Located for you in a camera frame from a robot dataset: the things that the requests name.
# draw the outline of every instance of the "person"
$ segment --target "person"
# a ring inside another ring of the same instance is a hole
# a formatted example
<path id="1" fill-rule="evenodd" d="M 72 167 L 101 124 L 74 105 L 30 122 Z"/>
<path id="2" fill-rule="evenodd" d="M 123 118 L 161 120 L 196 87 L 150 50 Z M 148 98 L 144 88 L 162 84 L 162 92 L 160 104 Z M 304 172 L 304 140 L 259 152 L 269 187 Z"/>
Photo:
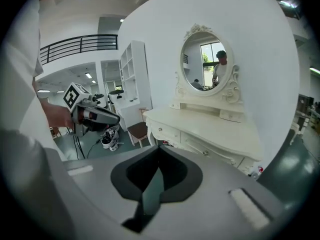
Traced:
<path id="1" fill-rule="evenodd" d="M 221 83 L 223 77 L 225 76 L 227 70 L 227 54 L 224 50 L 220 50 L 216 54 L 219 64 L 214 67 L 212 76 L 212 86 L 216 87 Z"/>
<path id="2" fill-rule="evenodd" d="M 73 128 L 69 110 L 40 100 L 35 77 L 43 72 L 40 63 L 40 0 L 28 0 L 2 41 L 0 50 L 0 127 L 34 138 L 44 148 L 65 155 L 53 141 L 49 127 Z"/>
<path id="3" fill-rule="evenodd" d="M 201 89 L 202 89 L 202 86 L 201 86 L 201 84 L 199 83 L 199 80 L 198 80 L 198 79 L 194 79 L 194 81 L 191 83 L 191 85 L 192 85 L 194 88 L 198 89 L 198 90 L 201 90 Z"/>

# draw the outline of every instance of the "cable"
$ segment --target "cable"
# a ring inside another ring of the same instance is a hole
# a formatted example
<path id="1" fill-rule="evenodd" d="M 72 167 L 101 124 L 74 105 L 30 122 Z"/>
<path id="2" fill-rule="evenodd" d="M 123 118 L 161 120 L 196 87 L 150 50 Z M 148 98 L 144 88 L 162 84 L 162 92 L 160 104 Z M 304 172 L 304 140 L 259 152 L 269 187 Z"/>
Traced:
<path id="1" fill-rule="evenodd" d="M 77 149 L 76 142 L 75 142 L 75 136 L 73 136 L 73 144 L 74 144 L 75 151 L 76 151 L 76 158 L 78 158 L 78 160 L 79 160 L 79 157 L 78 157 L 78 149 Z"/>
<path id="2" fill-rule="evenodd" d="M 83 152 L 83 150 L 82 150 L 82 147 L 81 147 L 81 144 L 80 144 L 79 137 L 75 137 L 75 141 L 76 141 L 76 143 L 77 143 L 77 145 L 78 145 L 78 147 L 79 147 L 79 149 L 80 149 L 80 152 L 81 152 L 81 154 L 82 154 L 82 156 L 83 156 L 83 159 L 86 159 L 86 158 L 85 158 L 85 154 L 84 154 L 84 152 Z"/>
<path id="3" fill-rule="evenodd" d="M 98 139 L 98 140 L 91 146 L 88 154 L 86 155 L 86 158 L 87 158 L 87 159 L 88 159 L 88 157 L 89 157 L 89 154 L 90 154 L 90 151 L 92 150 L 92 148 L 93 148 L 95 145 L 97 145 L 99 142 L 100 142 L 100 139 Z"/>

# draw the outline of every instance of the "chair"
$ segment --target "chair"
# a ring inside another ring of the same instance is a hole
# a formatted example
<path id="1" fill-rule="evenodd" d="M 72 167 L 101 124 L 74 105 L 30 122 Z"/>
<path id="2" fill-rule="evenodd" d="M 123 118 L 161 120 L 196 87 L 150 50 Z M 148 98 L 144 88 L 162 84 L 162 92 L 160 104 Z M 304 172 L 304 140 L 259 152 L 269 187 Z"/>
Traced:
<path id="1" fill-rule="evenodd" d="M 144 116 L 144 112 L 148 111 L 146 108 L 139 108 L 142 122 L 138 122 L 127 128 L 130 140 L 132 145 L 135 145 L 139 141 L 140 147 L 142 148 L 142 140 L 148 137 L 148 127 L 146 125 L 146 117 Z"/>

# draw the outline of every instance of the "balcony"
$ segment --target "balcony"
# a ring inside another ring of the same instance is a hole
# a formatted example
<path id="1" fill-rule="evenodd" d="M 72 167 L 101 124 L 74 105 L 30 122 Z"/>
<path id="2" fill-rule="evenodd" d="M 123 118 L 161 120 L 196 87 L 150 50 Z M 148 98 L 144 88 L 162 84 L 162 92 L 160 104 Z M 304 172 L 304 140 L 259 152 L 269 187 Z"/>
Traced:
<path id="1" fill-rule="evenodd" d="M 85 52 L 118 50 L 117 34 L 91 34 L 68 38 L 40 49 L 41 64 Z"/>

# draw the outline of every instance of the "floor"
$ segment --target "floor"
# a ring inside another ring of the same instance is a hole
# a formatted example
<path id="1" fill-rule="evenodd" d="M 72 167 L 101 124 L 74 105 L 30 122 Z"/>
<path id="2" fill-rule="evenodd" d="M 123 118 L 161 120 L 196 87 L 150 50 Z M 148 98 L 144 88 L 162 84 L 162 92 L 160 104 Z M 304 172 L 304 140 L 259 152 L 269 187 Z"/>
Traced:
<path id="1" fill-rule="evenodd" d="M 315 150 L 318 142 L 308 139 L 308 133 L 303 139 L 296 136 L 292 145 L 289 145 L 291 138 L 287 138 L 257 180 L 277 196 L 286 209 L 302 204 L 320 175 L 319 162 L 306 148 L 308 146 Z"/>
<path id="2" fill-rule="evenodd" d="M 102 132 L 88 132 L 80 138 L 80 143 L 87 156 L 90 148 L 100 138 Z M 319 157 L 320 137 L 316 136 L 312 128 L 305 130 L 303 138 L 296 136 L 292 145 L 289 145 L 291 137 L 288 135 L 279 153 L 271 164 L 261 174 L 257 180 L 273 192 L 288 209 L 292 206 L 301 204 L 320 175 L 319 162 L 314 157 Z M 76 160 L 76 150 L 73 137 L 69 134 L 58 137 L 54 140 L 68 160 Z M 101 143 L 93 146 L 90 151 L 90 158 L 116 155 L 122 152 L 139 149 L 137 143 L 132 145 L 127 132 L 119 130 L 119 148 L 116 151 L 103 149 Z M 143 146 L 149 146 L 148 139 L 142 141 Z M 79 159 L 83 159 L 78 150 Z M 154 179 L 143 193 L 143 205 L 146 214 L 153 214 L 159 207 L 155 205 L 154 199 L 159 196 L 159 191 L 163 189 L 163 182 L 160 171 L 157 171 Z"/>
<path id="3" fill-rule="evenodd" d="M 90 151 L 89 158 L 100 158 L 103 156 L 116 155 L 119 153 L 140 148 L 139 143 L 135 144 L 135 146 L 132 145 L 128 132 L 124 132 L 120 128 L 118 133 L 119 133 L 119 142 L 123 144 L 119 144 L 118 149 L 115 151 L 104 149 L 101 143 L 94 145 L 96 141 L 100 139 L 100 135 L 103 134 L 103 132 L 89 131 L 86 135 L 84 135 L 83 137 L 80 137 L 79 140 L 80 140 L 80 144 L 81 144 L 81 148 L 83 150 L 84 156 L 87 157 L 87 154 L 90 148 L 92 147 L 92 145 L 94 146 Z M 57 146 L 60 148 L 60 150 L 64 153 L 67 160 L 77 159 L 77 152 L 75 149 L 74 138 L 72 135 L 70 134 L 63 135 L 62 137 L 55 138 L 54 141 L 57 144 Z M 144 147 L 150 145 L 147 138 L 142 141 L 142 144 Z M 77 146 L 77 149 L 78 149 L 78 157 L 81 160 L 83 159 L 83 156 L 78 146 Z"/>
<path id="4" fill-rule="evenodd" d="M 310 126 L 305 128 L 303 133 L 303 144 L 309 153 L 320 162 L 320 136 Z"/>

